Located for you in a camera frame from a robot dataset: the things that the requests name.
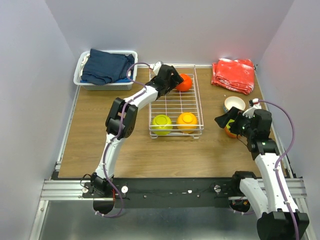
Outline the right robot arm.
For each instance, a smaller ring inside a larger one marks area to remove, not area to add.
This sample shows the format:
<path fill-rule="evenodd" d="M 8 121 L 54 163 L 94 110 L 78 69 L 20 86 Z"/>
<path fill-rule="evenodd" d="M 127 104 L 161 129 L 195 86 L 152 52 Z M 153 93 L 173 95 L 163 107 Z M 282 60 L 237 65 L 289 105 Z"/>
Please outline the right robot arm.
<path fill-rule="evenodd" d="M 232 107 L 216 117 L 224 129 L 245 137 L 247 149 L 257 165 L 264 189 L 252 172 L 237 171 L 232 177 L 230 191 L 247 197 L 257 217 L 257 233 L 261 240 L 300 240 L 310 223 L 306 213 L 300 212 L 292 198 L 284 177 L 276 142 L 270 138 L 272 114 L 254 104 L 246 111 Z"/>

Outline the lime green bowl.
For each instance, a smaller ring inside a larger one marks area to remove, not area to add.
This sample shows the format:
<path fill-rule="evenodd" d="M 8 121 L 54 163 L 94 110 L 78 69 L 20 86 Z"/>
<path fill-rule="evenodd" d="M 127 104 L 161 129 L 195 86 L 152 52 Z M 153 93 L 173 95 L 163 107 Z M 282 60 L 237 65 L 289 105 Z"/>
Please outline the lime green bowl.
<path fill-rule="evenodd" d="M 234 119 L 230 119 L 230 120 L 227 122 L 227 124 L 226 124 L 225 127 L 229 130 L 234 122 L 235 122 Z"/>
<path fill-rule="evenodd" d="M 151 129 L 158 136 L 166 136 L 173 129 L 172 120 L 165 114 L 156 115 L 152 120 Z"/>

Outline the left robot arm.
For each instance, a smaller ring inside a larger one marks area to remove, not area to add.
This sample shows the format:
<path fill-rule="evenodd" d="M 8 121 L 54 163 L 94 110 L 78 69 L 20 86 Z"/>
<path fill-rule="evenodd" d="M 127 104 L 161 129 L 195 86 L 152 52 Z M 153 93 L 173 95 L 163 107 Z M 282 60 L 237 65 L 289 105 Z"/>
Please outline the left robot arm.
<path fill-rule="evenodd" d="M 116 161 L 126 138 L 135 128 L 139 110 L 165 96 L 183 82 L 172 65 L 157 62 L 150 67 L 154 77 L 142 85 L 142 89 L 125 99 L 116 98 L 105 121 L 106 142 L 100 162 L 90 175 L 90 182 L 82 187 L 84 194 L 107 197 L 116 186 L 112 183 Z"/>

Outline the lime green bowl front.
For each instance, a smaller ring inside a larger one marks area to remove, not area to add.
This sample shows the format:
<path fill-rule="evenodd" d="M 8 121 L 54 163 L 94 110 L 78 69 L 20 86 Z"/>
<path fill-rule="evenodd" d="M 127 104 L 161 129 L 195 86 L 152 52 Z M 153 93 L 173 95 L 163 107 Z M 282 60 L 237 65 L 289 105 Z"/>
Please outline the lime green bowl front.
<path fill-rule="evenodd" d="M 151 129 L 158 136 L 166 136 L 173 129 L 172 120 L 165 114 L 156 115 L 152 120 Z"/>

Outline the white black striped bowl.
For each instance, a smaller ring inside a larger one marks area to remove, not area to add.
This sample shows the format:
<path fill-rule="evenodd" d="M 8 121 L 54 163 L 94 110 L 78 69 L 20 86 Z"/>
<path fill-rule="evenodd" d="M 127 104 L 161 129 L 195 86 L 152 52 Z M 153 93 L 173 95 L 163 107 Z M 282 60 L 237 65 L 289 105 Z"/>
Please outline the white black striped bowl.
<path fill-rule="evenodd" d="M 224 100 L 224 103 L 228 110 L 230 110 L 232 107 L 236 107 L 239 110 L 244 111 L 246 108 L 246 103 L 244 100 L 242 100 L 240 97 L 237 96 L 229 96 Z"/>

